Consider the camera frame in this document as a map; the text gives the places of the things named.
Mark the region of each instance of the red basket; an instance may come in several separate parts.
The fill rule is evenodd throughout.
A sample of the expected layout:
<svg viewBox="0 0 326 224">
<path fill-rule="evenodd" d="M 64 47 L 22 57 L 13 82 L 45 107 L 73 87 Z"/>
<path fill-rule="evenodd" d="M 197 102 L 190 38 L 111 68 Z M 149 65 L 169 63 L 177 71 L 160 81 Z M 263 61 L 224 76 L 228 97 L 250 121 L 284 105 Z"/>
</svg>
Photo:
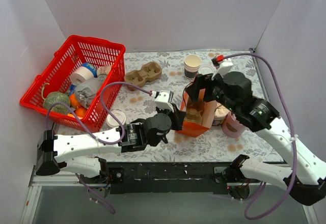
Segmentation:
<svg viewBox="0 0 326 224">
<path fill-rule="evenodd" d="M 21 98 L 20 104 L 46 115 L 47 110 L 42 107 L 43 99 L 41 97 L 41 90 L 45 83 L 49 83 L 49 85 L 45 86 L 44 97 L 54 91 L 65 93 L 71 84 L 70 74 L 82 63 L 91 63 L 96 68 L 112 65 L 109 75 L 97 92 L 85 117 L 81 120 L 91 132 L 99 131 L 107 116 L 107 112 L 100 102 L 100 92 L 109 83 L 123 81 L 125 74 L 123 55 L 125 51 L 126 48 L 122 44 L 93 37 L 70 36 L 62 47 L 55 52 L 54 59 L 43 73 L 36 76 L 31 87 Z M 121 85 L 112 86 L 104 92 L 104 101 L 108 108 L 111 108 L 120 88 Z M 56 123 L 83 130 L 75 118 L 51 112 L 50 119 Z"/>
</svg>

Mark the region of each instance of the table surface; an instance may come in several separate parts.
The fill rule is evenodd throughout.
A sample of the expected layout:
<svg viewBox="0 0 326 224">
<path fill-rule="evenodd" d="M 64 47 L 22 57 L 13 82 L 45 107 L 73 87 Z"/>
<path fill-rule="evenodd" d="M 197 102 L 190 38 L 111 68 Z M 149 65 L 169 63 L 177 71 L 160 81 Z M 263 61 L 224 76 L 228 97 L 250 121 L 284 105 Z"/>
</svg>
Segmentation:
<svg viewBox="0 0 326 224">
<path fill-rule="evenodd" d="M 210 64 L 210 59 L 216 54 L 233 54 L 240 51 L 195 50 L 173 52 L 129 52 L 124 55 L 126 73 L 140 69 L 150 61 L 159 63 L 162 67 L 162 76 L 146 83 L 146 90 L 159 91 L 168 89 L 174 92 L 174 103 L 180 107 L 183 88 L 189 83 L 183 71 L 183 60 L 188 54 L 196 54 L 202 59 L 202 64 Z M 264 97 L 254 61 L 249 56 L 232 59 L 234 66 L 231 71 L 240 71 L 252 81 L 254 96 Z M 155 103 L 152 97 L 140 91 L 130 91 L 122 87 L 112 109 L 123 111 L 129 123 L 138 118 L 147 118 L 156 114 Z M 104 123 L 101 131 L 110 128 Z M 78 135 L 84 132 L 60 125 L 58 134 Z M 224 135 L 220 126 L 213 126 L 203 135 L 194 138 L 170 131 L 167 135 L 168 144 L 160 143 L 157 147 L 148 146 L 146 150 L 123 154 L 98 154 L 107 161 L 175 161 L 175 162 L 213 162 L 233 161 L 239 154 L 267 162 L 283 161 L 282 157 L 263 139 L 256 134 L 245 131 L 239 138 L 229 138 Z"/>
</svg>

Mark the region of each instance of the pink cup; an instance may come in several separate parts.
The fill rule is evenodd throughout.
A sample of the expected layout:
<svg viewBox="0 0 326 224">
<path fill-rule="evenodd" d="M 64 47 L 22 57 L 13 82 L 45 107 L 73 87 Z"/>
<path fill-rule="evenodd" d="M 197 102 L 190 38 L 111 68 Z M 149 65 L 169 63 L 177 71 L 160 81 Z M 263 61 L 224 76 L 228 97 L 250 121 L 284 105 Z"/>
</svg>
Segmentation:
<svg viewBox="0 0 326 224">
<path fill-rule="evenodd" d="M 224 123 L 222 124 L 222 131 L 224 134 L 231 138 L 237 138 L 242 135 L 242 133 L 245 131 L 246 127 L 243 126 L 243 124 L 240 124 L 235 116 L 232 117 L 231 112 L 228 113 L 228 115 L 225 118 Z"/>
</svg>

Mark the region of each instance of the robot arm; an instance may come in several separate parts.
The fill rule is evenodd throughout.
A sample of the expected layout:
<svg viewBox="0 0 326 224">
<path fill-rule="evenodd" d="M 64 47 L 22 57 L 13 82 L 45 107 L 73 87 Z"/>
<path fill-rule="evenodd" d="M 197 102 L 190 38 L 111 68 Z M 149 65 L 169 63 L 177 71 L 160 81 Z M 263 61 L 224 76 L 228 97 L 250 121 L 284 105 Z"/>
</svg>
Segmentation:
<svg viewBox="0 0 326 224">
<path fill-rule="evenodd" d="M 167 144 L 166 134 L 170 130 L 182 129 L 185 112 L 179 111 L 172 103 L 171 91 L 152 92 L 152 96 L 155 98 L 158 113 L 125 125 L 125 136 L 118 144 L 104 145 L 88 134 L 55 135 L 52 130 L 45 131 L 38 144 L 36 174 L 48 176 L 62 170 L 101 179 L 108 175 L 106 161 L 101 158 L 87 158 L 84 155 L 141 151 L 145 150 L 147 145 L 156 147 L 161 141 Z M 121 137 L 121 128 L 94 135 L 98 139 L 114 142 Z"/>
<path fill-rule="evenodd" d="M 216 100 L 232 111 L 237 120 L 266 140 L 293 167 L 291 136 L 279 112 L 266 100 L 254 97 L 251 81 L 240 72 L 229 72 L 222 77 L 217 74 L 197 75 L 185 91 L 196 102 L 201 89 L 205 89 L 204 101 Z M 326 196 L 326 163 L 317 158 L 298 138 L 297 172 L 290 195 L 304 205 L 312 205 Z M 229 181 L 245 178 L 257 179 L 287 189 L 292 169 L 238 156 L 222 172 Z"/>
</svg>

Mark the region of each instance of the red connector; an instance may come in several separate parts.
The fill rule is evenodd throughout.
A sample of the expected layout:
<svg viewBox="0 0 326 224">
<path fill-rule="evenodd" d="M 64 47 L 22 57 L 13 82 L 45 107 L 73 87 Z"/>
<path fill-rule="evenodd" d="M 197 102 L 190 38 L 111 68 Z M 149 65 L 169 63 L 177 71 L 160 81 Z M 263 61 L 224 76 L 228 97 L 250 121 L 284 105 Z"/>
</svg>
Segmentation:
<svg viewBox="0 0 326 224">
<path fill-rule="evenodd" d="M 216 61 L 217 61 L 218 63 L 222 62 L 223 60 L 224 60 L 224 56 L 223 56 L 223 55 L 219 55 L 219 56 L 217 56 L 217 58 L 216 58 Z"/>
</svg>

